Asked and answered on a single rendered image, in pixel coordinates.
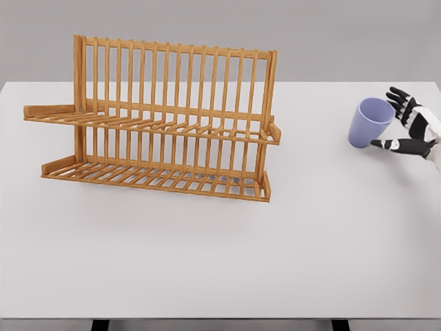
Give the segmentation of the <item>lavender plastic cup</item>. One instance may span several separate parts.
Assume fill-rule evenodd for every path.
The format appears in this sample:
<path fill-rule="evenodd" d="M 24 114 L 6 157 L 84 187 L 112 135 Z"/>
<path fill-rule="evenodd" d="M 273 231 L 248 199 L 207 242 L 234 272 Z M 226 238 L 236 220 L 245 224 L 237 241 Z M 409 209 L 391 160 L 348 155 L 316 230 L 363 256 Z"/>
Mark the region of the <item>lavender plastic cup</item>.
<path fill-rule="evenodd" d="M 379 98 L 363 99 L 354 113 L 348 141 L 356 148 L 366 148 L 392 122 L 396 114 L 392 105 Z"/>

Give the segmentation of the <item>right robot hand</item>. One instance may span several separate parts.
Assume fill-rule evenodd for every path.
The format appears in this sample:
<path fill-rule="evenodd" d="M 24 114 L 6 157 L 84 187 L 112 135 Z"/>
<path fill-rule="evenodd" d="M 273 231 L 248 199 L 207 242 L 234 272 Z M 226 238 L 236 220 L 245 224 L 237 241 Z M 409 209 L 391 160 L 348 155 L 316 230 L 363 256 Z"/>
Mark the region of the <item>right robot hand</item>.
<path fill-rule="evenodd" d="M 395 118 L 408 130 L 409 138 L 374 139 L 371 145 L 398 154 L 421 156 L 432 161 L 441 172 L 441 120 L 405 91 L 391 86 L 386 96 L 395 109 Z"/>

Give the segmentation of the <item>wooden two-tier dish rack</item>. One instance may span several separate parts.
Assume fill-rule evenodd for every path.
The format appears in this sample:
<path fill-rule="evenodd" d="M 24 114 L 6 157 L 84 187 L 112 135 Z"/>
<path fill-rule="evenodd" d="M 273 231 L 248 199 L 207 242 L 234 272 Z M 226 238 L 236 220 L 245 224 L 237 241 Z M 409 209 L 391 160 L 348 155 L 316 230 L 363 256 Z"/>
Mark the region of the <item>wooden two-tier dish rack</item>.
<path fill-rule="evenodd" d="M 74 154 L 43 177 L 269 201 L 277 56 L 75 35 L 73 104 L 23 109 L 74 128 Z"/>

